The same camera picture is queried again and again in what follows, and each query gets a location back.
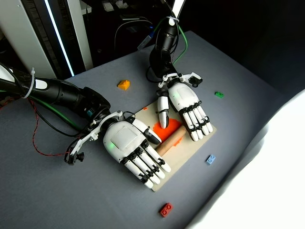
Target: green lego brick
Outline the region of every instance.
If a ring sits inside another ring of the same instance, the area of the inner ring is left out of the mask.
[[[215,92],[215,95],[218,96],[219,98],[224,97],[224,94],[222,94],[221,92]]]

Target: light blue lego brick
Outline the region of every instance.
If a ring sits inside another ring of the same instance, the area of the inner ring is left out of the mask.
[[[215,160],[215,156],[213,155],[213,154],[211,154],[210,156],[209,156],[209,158],[206,160],[206,163],[208,164],[208,165],[211,165],[212,163],[213,163],[213,161]]]

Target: red lego brick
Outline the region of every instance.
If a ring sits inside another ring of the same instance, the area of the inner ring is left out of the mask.
[[[167,203],[163,206],[163,208],[161,209],[161,211],[159,211],[159,213],[162,215],[162,217],[167,217],[167,215],[171,212],[172,209],[173,209],[172,204]]]

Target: table surface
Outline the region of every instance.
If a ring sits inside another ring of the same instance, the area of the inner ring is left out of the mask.
[[[35,117],[30,104],[18,100],[0,111],[0,228],[184,228],[274,112],[281,96],[246,68],[194,34],[177,62],[182,73],[195,72],[203,83],[194,91],[216,126],[216,134],[154,193],[106,152],[102,141],[86,143],[85,160],[74,166],[62,157],[45,157],[31,144]],[[111,111],[137,112],[157,99],[156,85],[145,79],[152,47],[119,58],[69,81],[101,93]],[[184,49],[183,42],[175,56]],[[128,79],[127,91],[116,87]],[[224,93],[220,99],[215,91]],[[41,108],[58,128],[65,124]],[[40,122],[35,142],[45,153],[65,152],[71,139]],[[211,166],[205,163],[213,154]],[[167,218],[158,211],[167,202]]]

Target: wooden rolling pin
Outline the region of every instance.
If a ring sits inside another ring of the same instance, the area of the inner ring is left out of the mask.
[[[179,141],[180,138],[185,135],[186,129],[184,125],[180,126],[169,138],[167,138],[163,143],[161,143],[156,151],[160,156],[163,156],[172,146]]]

